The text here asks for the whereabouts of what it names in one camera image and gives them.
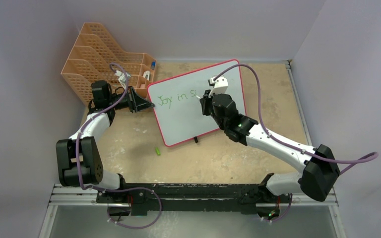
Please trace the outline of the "pink framed whiteboard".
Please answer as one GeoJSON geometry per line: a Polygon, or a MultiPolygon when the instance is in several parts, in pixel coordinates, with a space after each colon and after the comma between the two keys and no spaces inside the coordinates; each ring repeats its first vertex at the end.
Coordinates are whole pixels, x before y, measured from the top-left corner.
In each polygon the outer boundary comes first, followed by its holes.
{"type": "Polygon", "coordinates": [[[236,67],[238,63],[238,60],[231,59],[148,86],[148,97],[155,105],[155,117],[166,146],[218,130],[214,119],[202,114],[196,95],[203,96],[205,90],[211,89],[208,80],[227,68],[229,71],[224,74],[229,84],[226,94],[236,102],[239,113],[246,114],[241,71],[236,67]]]}

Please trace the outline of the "green marker cap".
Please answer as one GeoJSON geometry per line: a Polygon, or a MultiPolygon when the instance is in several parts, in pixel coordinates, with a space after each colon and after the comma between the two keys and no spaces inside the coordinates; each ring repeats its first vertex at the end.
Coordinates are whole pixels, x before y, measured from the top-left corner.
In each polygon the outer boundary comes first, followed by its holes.
{"type": "Polygon", "coordinates": [[[155,147],[155,152],[156,152],[156,154],[157,154],[158,156],[160,156],[160,155],[161,155],[161,152],[160,152],[160,150],[159,150],[159,148],[158,148],[158,147],[155,147]]]}

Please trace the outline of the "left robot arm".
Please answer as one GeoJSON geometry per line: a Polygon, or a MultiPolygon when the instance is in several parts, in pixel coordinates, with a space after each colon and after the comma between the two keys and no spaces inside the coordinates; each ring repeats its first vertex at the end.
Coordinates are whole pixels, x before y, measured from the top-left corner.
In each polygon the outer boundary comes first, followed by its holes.
{"type": "Polygon", "coordinates": [[[127,199],[128,189],[122,186],[120,174],[104,170],[97,142],[112,125],[117,110],[129,109],[137,113],[153,108],[154,104],[138,95],[131,86],[117,94],[104,80],[92,83],[91,92],[85,123],[74,135],[56,143],[60,184],[109,191],[109,197],[121,203],[127,199]]]}

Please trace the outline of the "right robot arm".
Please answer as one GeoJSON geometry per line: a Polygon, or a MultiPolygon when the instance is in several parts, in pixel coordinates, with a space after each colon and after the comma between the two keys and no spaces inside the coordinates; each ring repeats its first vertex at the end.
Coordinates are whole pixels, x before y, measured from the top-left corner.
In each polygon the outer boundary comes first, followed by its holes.
{"type": "Polygon", "coordinates": [[[202,114],[211,116],[229,139],[267,152],[296,169],[294,173],[268,175],[258,189],[263,201],[270,202],[279,195],[292,192],[302,192],[315,201],[325,201],[340,176],[329,147],[299,144],[263,128],[255,119],[239,113],[228,94],[216,95],[205,90],[199,101],[202,114]]]}

